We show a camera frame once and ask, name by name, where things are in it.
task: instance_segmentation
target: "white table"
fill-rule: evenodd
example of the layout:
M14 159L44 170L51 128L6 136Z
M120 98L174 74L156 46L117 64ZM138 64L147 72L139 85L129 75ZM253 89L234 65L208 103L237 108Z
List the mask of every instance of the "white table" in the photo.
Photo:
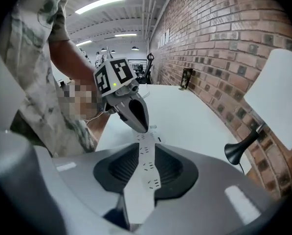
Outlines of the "white table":
M225 124L191 91L178 86L140 85L149 112L149 124L156 125L165 144L198 152L229 163L224 154L227 143L237 143ZM110 116L97 151L134 143L132 129L118 116ZM244 154L241 165L247 173L251 165Z

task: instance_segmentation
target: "camouflage shirt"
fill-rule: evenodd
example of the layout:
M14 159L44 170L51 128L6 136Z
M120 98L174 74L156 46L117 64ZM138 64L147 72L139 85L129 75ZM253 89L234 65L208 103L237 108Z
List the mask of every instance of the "camouflage shirt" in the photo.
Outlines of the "camouflage shirt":
M66 2L18 0L0 31L0 54L26 93L11 130L55 157L94 151L85 122L66 112L69 103L52 74L49 42L69 40Z

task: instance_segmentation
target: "brick wall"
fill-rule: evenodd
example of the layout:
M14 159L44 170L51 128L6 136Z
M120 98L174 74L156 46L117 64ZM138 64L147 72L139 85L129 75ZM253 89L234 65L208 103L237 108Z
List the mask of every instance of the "brick wall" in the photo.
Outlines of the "brick wall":
M158 49L167 29L169 43ZM261 123L243 96L274 48L292 51L291 23L274 0L170 0L150 42L153 79L179 85L183 68L194 68L189 89L240 141ZM274 198L292 191L292 150L268 127L246 154Z

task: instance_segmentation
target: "person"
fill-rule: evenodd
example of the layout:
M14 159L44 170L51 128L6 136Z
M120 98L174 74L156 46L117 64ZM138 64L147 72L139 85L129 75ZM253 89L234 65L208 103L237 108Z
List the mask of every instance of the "person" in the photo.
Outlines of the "person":
M97 67L99 65L101 65L101 63L102 63L102 61L101 61L101 55L100 55L100 53L98 51L96 53L96 63L97 63Z
M94 67L66 30L66 3L18 0L0 29L0 55L26 94L11 131L46 147L54 157L92 152L96 146L85 122L67 111L69 102L60 96L52 74L51 61L96 95Z

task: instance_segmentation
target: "cable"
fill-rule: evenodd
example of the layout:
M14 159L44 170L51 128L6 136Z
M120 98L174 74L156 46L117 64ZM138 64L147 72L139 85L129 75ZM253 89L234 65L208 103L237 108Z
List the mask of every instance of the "cable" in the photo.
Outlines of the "cable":
M149 88L148 88L148 84L146 84L146 87L147 87L147 89L148 89L148 93L147 93L145 96L143 96L142 98L145 98L145 97L149 96L149 94L150 94L150 90L149 90Z
M241 170L243 171L243 174L245 174L244 169L240 163L239 163L239 166L240 166Z
M94 119L96 119L96 118L99 118L102 114L104 114L104 112L100 113L100 114L99 114L98 116L96 116L96 117L93 117L93 118L87 120L86 125L87 125L90 121L92 121L92 120L94 120Z

